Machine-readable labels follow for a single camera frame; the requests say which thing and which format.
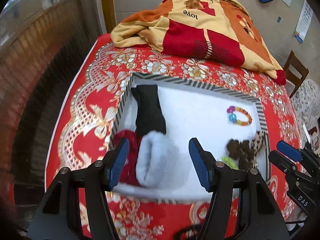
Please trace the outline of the red velvet bow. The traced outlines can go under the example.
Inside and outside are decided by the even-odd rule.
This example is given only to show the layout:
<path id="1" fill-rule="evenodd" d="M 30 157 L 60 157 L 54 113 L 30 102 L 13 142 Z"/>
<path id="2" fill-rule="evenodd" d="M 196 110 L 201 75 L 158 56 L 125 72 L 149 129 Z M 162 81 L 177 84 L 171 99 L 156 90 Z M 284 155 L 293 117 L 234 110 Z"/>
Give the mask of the red velvet bow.
<path id="1" fill-rule="evenodd" d="M 118 132 L 113 137 L 113 145 L 116 146 L 122 137 L 125 137 L 129 140 L 129 153 L 127 155 L 127 159 L 125 161 L 119 181 L 121 183 L 133 186 L 140 186 L 140 183 L 138 182 L 136 177 L 136 164 L 142 137 L 134 131 L 125 129 Z"/>

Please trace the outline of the brown scrunchie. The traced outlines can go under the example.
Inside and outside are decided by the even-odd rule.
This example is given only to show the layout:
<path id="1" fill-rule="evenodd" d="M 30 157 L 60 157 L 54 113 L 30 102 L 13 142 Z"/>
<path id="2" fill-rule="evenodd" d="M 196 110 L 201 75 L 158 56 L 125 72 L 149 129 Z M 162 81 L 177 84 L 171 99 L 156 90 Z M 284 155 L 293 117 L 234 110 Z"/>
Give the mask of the brown scrunchie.
<path id="1" fill-rule="evenodd" d="M 229 157 L 238 161 L 239 169 L 247 171 L 252 167 L 255 157 L 254 151 L 250 147 L 250 141 L 242 142 L 231 139 L 227 144 Z"/>

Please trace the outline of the leopard print bow scrunchie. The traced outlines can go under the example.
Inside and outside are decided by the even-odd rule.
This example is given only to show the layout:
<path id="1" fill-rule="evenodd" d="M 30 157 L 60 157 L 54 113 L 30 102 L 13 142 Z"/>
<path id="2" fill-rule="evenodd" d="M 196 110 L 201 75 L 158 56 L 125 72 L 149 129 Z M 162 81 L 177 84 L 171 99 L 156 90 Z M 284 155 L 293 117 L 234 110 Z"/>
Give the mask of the leopard print bow scrunchie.
<path id="1" fill-rule="evenodd" d="M 251 142 L 251 150 L 256 155 L 262 148 L 265 139 L 264 131 L 256 131 L 255 136 Z"/>

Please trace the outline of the red yellow love blanket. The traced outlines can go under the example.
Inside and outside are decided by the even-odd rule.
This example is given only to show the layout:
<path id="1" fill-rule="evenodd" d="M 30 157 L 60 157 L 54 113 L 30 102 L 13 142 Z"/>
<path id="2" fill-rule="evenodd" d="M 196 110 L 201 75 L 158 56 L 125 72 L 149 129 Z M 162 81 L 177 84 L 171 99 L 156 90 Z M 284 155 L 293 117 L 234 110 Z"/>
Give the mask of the red yellow love blanket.
<path id="1" fill-rule="evenodd" d="M 286 83 L 284 70 L 237 0 L 164 0 L 122 20 L 111 40 L 118 48 L 147 44 L 164 54 L 213 60 Z"/>

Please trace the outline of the black fabric pouch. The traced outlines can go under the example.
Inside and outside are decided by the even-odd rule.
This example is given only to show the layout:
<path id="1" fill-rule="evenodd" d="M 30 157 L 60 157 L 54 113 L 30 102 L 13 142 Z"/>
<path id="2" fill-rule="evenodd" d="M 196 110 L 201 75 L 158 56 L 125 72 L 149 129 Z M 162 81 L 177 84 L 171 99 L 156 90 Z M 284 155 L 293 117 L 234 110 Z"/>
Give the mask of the black fabric pouch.
<path id="1" fill-rule="evenodd" d="M 158 97 L 157 85 L 137 85 L 131 88 L 137 102 L 136 133 L 144 136 L 151 131 L 167 133 L 165 118 Z"/>

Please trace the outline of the white fluffy scrunchie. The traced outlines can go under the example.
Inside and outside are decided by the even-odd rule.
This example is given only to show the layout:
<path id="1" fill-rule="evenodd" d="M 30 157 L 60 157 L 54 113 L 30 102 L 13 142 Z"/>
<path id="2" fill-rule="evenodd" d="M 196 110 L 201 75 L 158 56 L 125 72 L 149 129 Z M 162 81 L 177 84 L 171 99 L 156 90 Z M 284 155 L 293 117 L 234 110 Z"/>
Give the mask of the white fluffy scrunchie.
<path id="1" fill-rule="evenodd" d="M 151 131 L 142 137 L 136 178 L 143 187 L 175 190 L 188 186 L 196 172 L 185 135 L 173 137 Z"/>

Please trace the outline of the chevron striped shallow box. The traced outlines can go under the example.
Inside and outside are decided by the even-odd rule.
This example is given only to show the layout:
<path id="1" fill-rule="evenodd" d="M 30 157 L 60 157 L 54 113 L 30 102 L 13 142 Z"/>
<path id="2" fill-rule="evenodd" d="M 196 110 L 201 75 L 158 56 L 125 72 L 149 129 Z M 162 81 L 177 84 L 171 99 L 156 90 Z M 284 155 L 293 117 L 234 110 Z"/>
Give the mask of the chevron striped shallow box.
<path id="1" fill-rule="evenodd" d="M 113 123 L 113 133 L 134 131 L 137 102 L 131 88 L 157 85 L 158 97 L 167 126 L 167 135 L 196 138 L 216 160 L 227 154 L 231 140 L 252 140 L 256 131 L 267 132 L 263 108 L 258 98 L 198 81 L 164 75 L 135 72 L 120 84 L 120 104 Z M 119 183 L 114 192 L 123 196 L 165 203 L 207 202 L 211 195 L 200 184 L 198 176 L 183 188 L 151 189 Z"/>

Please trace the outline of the wooden chair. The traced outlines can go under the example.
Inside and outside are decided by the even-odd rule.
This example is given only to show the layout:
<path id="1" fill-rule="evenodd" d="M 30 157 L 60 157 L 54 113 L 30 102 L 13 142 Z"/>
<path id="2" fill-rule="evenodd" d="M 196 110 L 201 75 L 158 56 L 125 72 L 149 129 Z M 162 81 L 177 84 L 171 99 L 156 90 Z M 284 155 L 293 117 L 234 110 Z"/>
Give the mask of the wooden chair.
<path id="1" fill-rule="evenodd" d="M 298 88 L 309 74 L 308 68 L 299 61 L 293 51 L 290 52 L 289 57 L 284 65 L 286 85 L 285 89 L 290 98 L 293 97 Z"/>

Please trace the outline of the metal roller shutter door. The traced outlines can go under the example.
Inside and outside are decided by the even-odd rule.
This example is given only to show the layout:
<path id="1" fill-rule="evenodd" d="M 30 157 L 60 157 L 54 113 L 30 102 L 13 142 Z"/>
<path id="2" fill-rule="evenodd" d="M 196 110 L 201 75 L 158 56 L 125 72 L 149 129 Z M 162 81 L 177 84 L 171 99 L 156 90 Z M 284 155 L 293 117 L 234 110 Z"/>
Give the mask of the metal roller shutter door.
<path id="1" fill-rule="evenodd" d="M 25 233 L 63 100 L 100 34 L 95 0 L 8 0 L 1 9 L 1 215 Z"/>

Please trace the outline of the wall calendar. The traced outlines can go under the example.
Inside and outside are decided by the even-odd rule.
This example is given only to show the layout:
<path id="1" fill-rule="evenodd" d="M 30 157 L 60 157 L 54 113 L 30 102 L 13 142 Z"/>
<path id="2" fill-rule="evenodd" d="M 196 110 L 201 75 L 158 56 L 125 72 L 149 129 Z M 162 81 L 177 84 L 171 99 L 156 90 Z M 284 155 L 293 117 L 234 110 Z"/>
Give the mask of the wall calendar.
<path id="1" fill-rule="evenodd" d="M 313 17 L 313 10 L 306 0 L 304 0 L 303 8 L 300 13 L 298 23 L 295 29 L 294 37 L 299 43 L 303 43 L 306 33 L 308 32 L 311 20 Z"/>

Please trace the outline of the red floral tablecloth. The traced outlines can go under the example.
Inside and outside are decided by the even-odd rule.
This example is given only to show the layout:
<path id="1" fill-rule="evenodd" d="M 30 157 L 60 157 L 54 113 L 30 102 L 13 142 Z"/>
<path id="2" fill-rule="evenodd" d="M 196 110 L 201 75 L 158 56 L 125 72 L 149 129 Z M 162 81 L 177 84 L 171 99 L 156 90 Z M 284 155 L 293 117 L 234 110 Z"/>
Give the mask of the red floral tablecloth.
<path id="1" fill-rule="evenodd" d="M 60 168 L 83 168 L 106 153 L 121 97 L 134 72 L 176 76 L 195 84 L 225 87 L 260 100 L 272 149 L 280 140 L 298 147 L 301 133 L 283 86 L 262 73 L 214 61 L 161 54 L 148 47 L 119 49 L 100 36 L 75 76 L 62 104 L 49 146 L 45 184 Z M 107 193 L 121 239 L 173 239 L 181 229 L 203 221 L 208 204 L 147 201 Z"/>

